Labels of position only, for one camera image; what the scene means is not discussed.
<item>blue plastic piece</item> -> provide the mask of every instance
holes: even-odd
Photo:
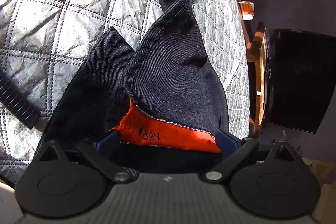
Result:
[[[215,140],[216,145],[226,157],[229,157],[241,147],[240,139],[220,129],[215,132]]]
[[[113,131],[110,135],[102,139],[96,145],[96,151],[104,157],[109,157],[120,143],[120,133],[118,130]]]

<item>orange object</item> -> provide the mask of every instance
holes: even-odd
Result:
[[[158,121],[139,111],[132,100],[127,114],[114,129],[121,140],[136,145],[156,145],[182,150],[218,152],[215,138],[208,132]]]
[[[241,13],[243,15],[250,15],[250,14],[253,14],[254,12],[253,6],[251,5],[251,2],[249,1],[240,2],[240,7],[241,7]]]

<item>black strap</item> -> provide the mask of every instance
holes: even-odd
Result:
[[[23,97],[0,69],[0,102],[26,127],[32,129],[41,113]]]

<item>gray plastic base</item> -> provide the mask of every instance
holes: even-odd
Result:
[[[202,182],[196,174],[140,174],[112,188],[98,207],[68,219],[25,215],[17,224],[317,224],[311,216],[275,221],[249,214],[225,189]]]

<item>quilted fabric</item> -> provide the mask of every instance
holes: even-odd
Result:
[[[248,134],[245,42],[236,0],[189,0],[226,91],[230,132]],[[42,117],[32,130],[0,107],[0,173],[16,182],[90,46],[109,26],[136,49],[162,15],[158,0],[0,0],[0,66]]]

